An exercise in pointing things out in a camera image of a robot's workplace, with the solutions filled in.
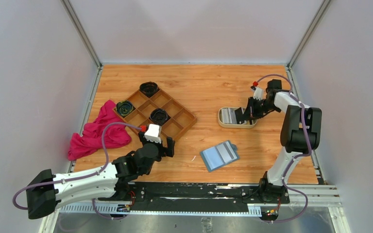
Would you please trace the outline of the stack of credit cards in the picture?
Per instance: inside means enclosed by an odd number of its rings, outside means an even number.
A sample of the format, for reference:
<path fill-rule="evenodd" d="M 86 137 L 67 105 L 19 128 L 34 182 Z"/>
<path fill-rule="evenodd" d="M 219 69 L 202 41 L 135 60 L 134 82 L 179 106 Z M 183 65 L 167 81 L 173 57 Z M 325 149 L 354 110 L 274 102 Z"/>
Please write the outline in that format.
<path fill-rule="evenodd" d="M 224 124 L 237 124 L 234 114 L 235 108 L 222 108 L 221 114 L 222 114 L 222 122 Z"/>

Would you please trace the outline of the beige oval card tray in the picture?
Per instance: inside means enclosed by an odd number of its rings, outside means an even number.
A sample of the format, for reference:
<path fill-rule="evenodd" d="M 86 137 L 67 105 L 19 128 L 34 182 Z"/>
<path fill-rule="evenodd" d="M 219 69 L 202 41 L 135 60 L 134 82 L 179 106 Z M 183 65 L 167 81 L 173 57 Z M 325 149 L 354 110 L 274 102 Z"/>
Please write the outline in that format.
<path fill-rule="evenodd" d="M 257 120 L 246 120 L 238 122 L 235 110 L 241 109 L 244 112 L 245 109 L 234 108 L 234 107 L 222 107 L 218 110 L 218 124 L 223 128 L 233 129 L 251 129 L 253 128 Z"/>

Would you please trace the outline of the blue leather card holder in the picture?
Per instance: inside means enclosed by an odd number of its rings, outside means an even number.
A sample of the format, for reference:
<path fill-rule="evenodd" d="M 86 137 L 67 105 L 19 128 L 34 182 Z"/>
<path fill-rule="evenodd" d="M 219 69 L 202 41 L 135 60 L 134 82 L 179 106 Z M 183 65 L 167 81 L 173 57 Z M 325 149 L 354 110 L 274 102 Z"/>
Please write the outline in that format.
<path fill-rule="evenodd" d="M 230 140 L 202 150 L 200 156 L 208 170 L 212 172 L 240 159 L 237 146 Z"/>

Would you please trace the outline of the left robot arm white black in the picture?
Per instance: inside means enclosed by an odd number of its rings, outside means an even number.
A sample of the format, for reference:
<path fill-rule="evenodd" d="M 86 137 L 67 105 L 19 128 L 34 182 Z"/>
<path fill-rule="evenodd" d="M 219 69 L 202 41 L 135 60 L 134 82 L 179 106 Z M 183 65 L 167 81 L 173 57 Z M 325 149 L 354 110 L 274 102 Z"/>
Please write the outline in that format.
<path fill-rule="evenodd" d="M 167 137 L 167 145 L 147 140 L 140 132 L 142 147 L 121 156 L 106 166 L 76 173 L 54 174 L 51 169 L 41 171 L 26 189 L 29 219 L 52 214 L 65 205 L 98 198 L 129 196 L 126 185 L 139 176 L 148 175 L 155 162 L 174 156 L 175 141 Z"/>

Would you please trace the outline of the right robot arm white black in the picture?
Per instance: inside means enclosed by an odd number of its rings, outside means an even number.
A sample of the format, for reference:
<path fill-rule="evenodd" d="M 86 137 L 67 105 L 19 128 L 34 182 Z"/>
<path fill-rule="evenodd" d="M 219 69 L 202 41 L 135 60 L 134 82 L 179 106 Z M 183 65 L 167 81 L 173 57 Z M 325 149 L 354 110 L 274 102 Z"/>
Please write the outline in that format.
<path fill-rule="evenodd" d="M 266 203 L 288 191 L 288 177 L 299 161 L 319 146 L 321 137 L 322 110 L 303 104 L 291 89 L 284 90 L 282 79 L 278 75 L 268 81 L 265 90 L 255 81 L 246 108 L 234 110 L 237 124 L 259 120 L 272 112 L 285 114 L 280 133 L 281 152 L 259 181 L 257 194 Z"/>

